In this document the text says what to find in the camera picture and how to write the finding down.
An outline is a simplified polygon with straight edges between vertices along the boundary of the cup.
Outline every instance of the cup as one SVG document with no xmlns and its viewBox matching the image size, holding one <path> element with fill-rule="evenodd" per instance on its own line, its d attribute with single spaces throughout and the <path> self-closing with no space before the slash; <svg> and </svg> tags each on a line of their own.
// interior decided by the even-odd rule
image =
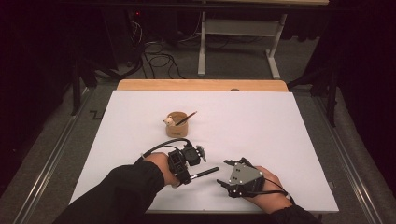
<svg viewBox="0 0 396 224">
<path fill-rule="evenodd" d="M 173 121 L 175 124 L 179 123 L 181 120 L 187 117 L 186 113 L 175 111 L 168 114 L 168 117 L 172 116 Z M 183 123 L 177 126 L 166 126 L 166 134 L 172 138 L 180 138 L 187 136 L 189 130 L 189 121 L 186 120 Z"/>
</svg>

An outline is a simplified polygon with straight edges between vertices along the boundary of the black sleeve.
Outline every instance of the black sleeve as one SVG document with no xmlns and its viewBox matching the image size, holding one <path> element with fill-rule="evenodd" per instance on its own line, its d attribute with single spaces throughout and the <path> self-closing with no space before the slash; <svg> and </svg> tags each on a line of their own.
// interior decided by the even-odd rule
<svg viewBox="0 0 396 224">
<path fill-rule="evenodd" d="M 305 211 L 298 205 L 292 205 L 270 215 L 277 224 L 320 224 L 311 213 Z"/>
<path fill-rule="evenodd" d="M 131 223 L 149 209 L 163 186 L 163 173 L 150 161 L 120 166 L 69 204 L 54 223 Z"/>
</svg>

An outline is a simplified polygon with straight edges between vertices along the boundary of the black pen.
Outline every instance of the black pen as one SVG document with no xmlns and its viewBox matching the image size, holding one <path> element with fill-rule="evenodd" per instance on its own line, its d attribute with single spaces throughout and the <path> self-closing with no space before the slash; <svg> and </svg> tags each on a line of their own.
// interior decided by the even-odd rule
<svg viewBox="0 0 396 224">
<path fill-rule="evenodd" d="M 183 120 L 179 121 L 175 126 L 178 126 L 178 125 L 182 124 L 184 121 L 186 121 L 187 119 L 191 118 L 196 113 L 197 113 L 197 111 L 195 111 L 194 113 L 188 115 L 186 118 L 184 118 Z"/>
<path fill-rule="evenodd" d="M 210 169 L 210 170 L 203 171 L 203 172 L 201 172 L 201 173 L 199 173 L 199 174 L 190 176 L 190 179 L 195 179 L 195 178 L 201 177 L 201 176 L 203 176 L 203 175 L 211 174 L 211 173 L 213 173 L 213 172 L 216 172 L 218 169 L 219 169 L 219 167 L 215 167 L 215 168 L 212 168 L 212 169 Z"/>
</svg>

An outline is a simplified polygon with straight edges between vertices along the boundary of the desk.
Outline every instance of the desk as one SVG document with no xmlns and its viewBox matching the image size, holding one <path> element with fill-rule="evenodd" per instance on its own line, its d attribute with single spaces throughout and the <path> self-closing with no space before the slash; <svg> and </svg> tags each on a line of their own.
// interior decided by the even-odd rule
<svg viewBox="0 0 396 224">
<path fill-rule="evenodd" d="M 257 90 L 264 83 L 270 91 Z M 283 85 L 276 80 L 122 81 L 108 103 L 72 201 L 112 168 L 133 163 L 141 153 L 169 140 L 162 119 L 180 110 L 198 111 L 189 121 L 187 138 L 194 146 L 203 146 L 207 158 L 190 167 L 191 175 L 215 166 L 219 171 L 178 189 L 165 187 L 149 213 L 259 213 L 253 204 L 229 198 L 216 182 L 231 174 L 232 167 L 223 161 L 241 157 L 276 173 L 297 204 L 308 211 L 337 212 L 297 104 Z M 213 91 L 215 86 L 220 91 Z"/>
<path fill-rule="evenodd" d="M 281 5 L 328 5 L 329 0 L 204 0 L 206 2 L 238 2 L 238 3 L 263 3 L 263 4 L 281 4 Z M 270 49 L 265 51 L 268 64 L 271 69 L 273 79 L 280 79 L 280 74 L 276 66 L 275 53 L 287 14 L 282 14 L 279 21 L 238 21 L 238 20 L 217 20 L 207 19 L 206 13 L 202 14 L 201 22 L 201 47 L 198 59 L 198 77 L 205 76 L 206 34 L 213 35 L 253 35 L 253 36 L 271 36 L 273 43 Z"/>
</svg>

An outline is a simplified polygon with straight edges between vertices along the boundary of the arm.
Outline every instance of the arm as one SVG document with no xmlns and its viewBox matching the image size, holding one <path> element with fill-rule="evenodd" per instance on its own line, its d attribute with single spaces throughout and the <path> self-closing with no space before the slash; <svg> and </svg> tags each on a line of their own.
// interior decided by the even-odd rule
<svg viewBox="0 0 396 224">
<path fill-rule="evenodd" d="M 113 169 L 96 187 L 72 202 L 54 223 L 130 223 L 143 215 L 157 192 L 176 185 L 164 153 Z"/>
<path fill-rule="evenodd" d="M 256 168 L 263 172 L 266 179 L 269 179 L 282 187 L 279 178 L 276 175 L 263 167 L 258 166 Z M 262 187 L 263 191 L 280 189 L 270 181 L 265 182 Z M 305 211 L 298 205 L 293 205 L 283 194 L 262 194 L 257 195 L 254 198 L 245 199 L 259 206 L 263 212 L 270 214 L 270 217 L 278 224 L 320 224 L 320 222 L 311 213 Z"/>
</svg>

